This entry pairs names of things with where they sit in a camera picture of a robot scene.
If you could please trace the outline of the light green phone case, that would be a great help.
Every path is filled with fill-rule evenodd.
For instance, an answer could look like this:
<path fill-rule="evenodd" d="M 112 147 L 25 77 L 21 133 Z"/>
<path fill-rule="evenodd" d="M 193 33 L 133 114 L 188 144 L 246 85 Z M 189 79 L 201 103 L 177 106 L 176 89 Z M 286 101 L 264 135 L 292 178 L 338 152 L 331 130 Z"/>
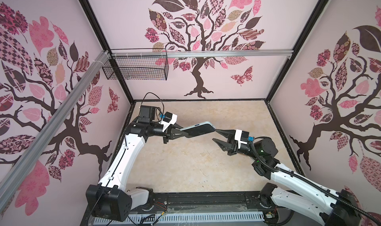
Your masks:
<path fill-rule="evenodd" d="M 182 128 L 180 129 L 180 131 L 186 133 L 187 138 L 192 138 L 215 132 L 216 128 L 210 122 L 203 122 L 200 124 Z"/>

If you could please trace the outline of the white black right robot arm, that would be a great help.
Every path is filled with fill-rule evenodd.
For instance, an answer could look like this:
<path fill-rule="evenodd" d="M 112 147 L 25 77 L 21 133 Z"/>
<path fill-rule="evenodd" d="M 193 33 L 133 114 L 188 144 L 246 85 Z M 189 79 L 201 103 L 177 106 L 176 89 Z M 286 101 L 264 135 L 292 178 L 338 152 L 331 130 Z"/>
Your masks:
<path fill-rule="evenodd" d="M 220 130 L 226 141 L 213 141 L 229 156 L 245 155 L 253 160 L 256 173 L 268 183 L 260 193 L 264 207 L 270 203 L 304 215 L 322 226 L 359 226 L 363 218 L 377 226 L 381 221 L 359 208 L 355 197 L 343 189 L 340 192 L 324 187 L 291 170 L 275 158 L 278 150 L 270 137 L 251 137 L 247 131 Z"/>

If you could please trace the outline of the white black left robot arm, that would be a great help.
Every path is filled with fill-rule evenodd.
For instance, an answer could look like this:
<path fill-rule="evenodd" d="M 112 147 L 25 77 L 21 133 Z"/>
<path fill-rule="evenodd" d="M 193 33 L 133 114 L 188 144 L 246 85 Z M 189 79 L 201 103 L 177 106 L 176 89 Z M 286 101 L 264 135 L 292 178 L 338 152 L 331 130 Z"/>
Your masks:
<path fill-rule="evenodd" d="M 91 217 L 123 222 L 131 210 L 140 206 L 149 210 L 153 207 L 154 193 L 151 188 L 137 187 L 127 191 L 127 179 L 138 154 L 149 137 L 162 137 L 164 143 L 180 137 L 189 137 L 176 123 L 177 115 L 166 112 L 161 121 L 156 122 L 156 111 L 157 107 L 141 106 L 138 117 L 128 125 L 111 166 L 97 185 L 88 187 L 88 205 L 80 223 L 82 226 L 91 225 Z"/>

